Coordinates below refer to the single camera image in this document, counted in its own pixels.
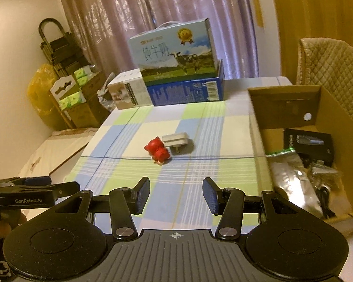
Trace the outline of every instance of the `checkered tablecloth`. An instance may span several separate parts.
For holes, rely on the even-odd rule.
[[[249,133],[248,87],[290,84],[284,77],[225,81],[225,101],[114,110],[87,145],[67,178],[95,195],[133,187],[143,176],[151,194],[143,213],[133,216],[141,229],[215,230],[219,216],[209,212],[202,180],[258,195]],[[156,136],[187,132],[191,143],[159,166],[144,146]],[[108,214],[97,214],[96,225],[111,233]],[[245,214],[242,232],[257,225],[256,214]]]

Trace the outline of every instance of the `hand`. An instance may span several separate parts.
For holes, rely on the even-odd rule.
[[[18,225],[21,225],[26,221],[26,216],[21,213],[18,219]],[[0,220],[0,238],[5,238],[11,230],[12,229],[7,222]]]

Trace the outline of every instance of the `ribbed gray surface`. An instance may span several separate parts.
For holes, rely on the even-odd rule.
[[[26,280],[16,278],[14,281]],[[108,257],[99,266],[69,281],[274,282],[278,280],[254,269],[237,245],[213,239],[208,230],[145,230],[141,238],[135,241],[115,244]]]

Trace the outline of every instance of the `yellow plastic bag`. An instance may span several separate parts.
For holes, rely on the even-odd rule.
[[[47,126],[54,130],[63,130],[67,126],[52,103],[49,93],[57,79],[52,65],[43,64],[27,87],[27,97]]]

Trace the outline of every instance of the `black product box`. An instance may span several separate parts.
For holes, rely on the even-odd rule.
[[[284,129],[284,148],[290,147],[299,154],[305,168],[311,162],[316,161],[324,161],[327,166],[333,163],[334,149],[330,134],[286,128]]]

